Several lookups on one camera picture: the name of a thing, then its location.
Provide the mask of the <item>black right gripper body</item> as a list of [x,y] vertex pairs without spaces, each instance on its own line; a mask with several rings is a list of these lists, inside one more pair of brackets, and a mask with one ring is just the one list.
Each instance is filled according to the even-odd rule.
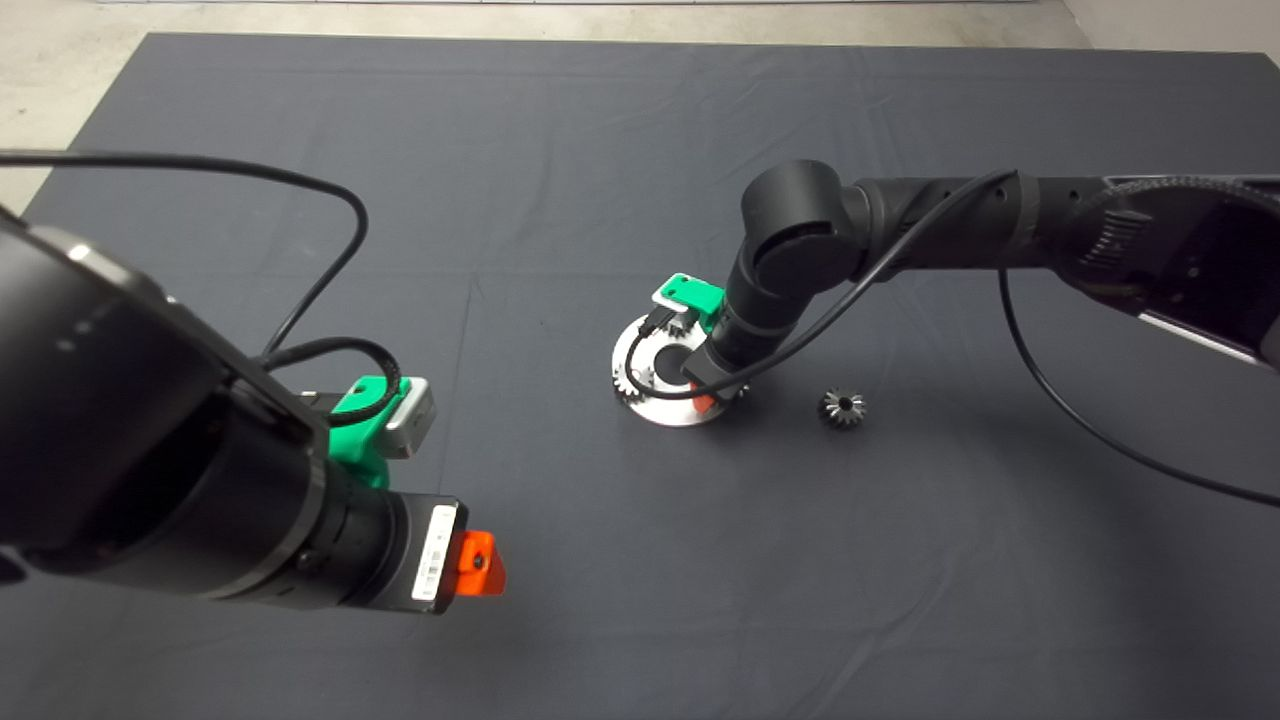
[[741,370],[751,360],[750,343],[707,340],[684,361],[684,377],[690,387],[705,387]]

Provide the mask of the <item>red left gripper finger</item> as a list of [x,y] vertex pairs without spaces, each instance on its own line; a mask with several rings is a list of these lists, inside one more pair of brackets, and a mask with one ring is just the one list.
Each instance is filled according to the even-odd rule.
[[457,562],[454,593],[461,597],[497,597],[506,592],[506,565],[497,538],[485,530],[466,530]]

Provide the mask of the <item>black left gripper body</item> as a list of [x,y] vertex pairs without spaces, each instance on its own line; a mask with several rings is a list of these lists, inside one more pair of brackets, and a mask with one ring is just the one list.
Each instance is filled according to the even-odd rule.
[[444,614],[456,597],[468,509],[454,496],[393,493],[394,529],[380,574],[380,609]]

